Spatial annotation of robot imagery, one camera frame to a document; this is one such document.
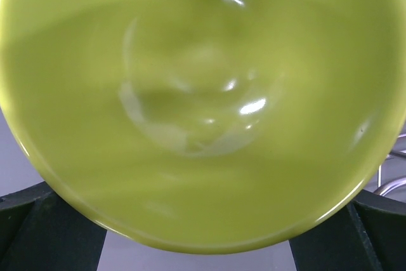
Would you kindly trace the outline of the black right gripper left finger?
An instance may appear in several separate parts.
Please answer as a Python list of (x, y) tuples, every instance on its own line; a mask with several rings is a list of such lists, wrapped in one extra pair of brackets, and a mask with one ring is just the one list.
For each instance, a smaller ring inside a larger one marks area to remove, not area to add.
[(96, 270), (106, 234), (45, 182), (1, 197), (1, 270)]

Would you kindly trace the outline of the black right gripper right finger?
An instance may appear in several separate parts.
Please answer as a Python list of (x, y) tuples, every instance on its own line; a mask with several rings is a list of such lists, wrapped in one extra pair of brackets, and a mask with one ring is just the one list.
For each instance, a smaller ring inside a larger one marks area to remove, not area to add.
[(405, 203), (363, 190), (289, 245), (297, 270), (405, 270)]

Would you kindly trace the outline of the green bowl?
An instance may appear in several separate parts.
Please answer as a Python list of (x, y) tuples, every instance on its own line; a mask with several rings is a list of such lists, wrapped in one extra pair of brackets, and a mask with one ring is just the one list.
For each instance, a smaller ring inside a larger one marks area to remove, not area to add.
[(405, 121), (405, 0), (1, 0), (1, 110), (42, 178), (153, 248), (295, 237)]

